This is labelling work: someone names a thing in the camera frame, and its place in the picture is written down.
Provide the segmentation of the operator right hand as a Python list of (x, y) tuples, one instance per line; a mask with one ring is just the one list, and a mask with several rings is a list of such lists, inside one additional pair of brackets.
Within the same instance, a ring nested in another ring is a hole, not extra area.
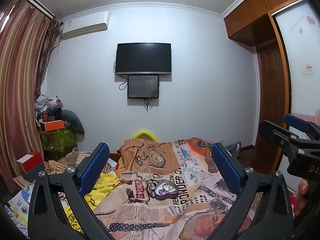
[(307, 194), (308, 190), (309, 190), (308, 181), (306, 179), (302, 179), (298, 184), (296, 202), (293, 205), (293, 214), (295, 216), (298, 216), (306, 206), (307, 199), (305, 195)]

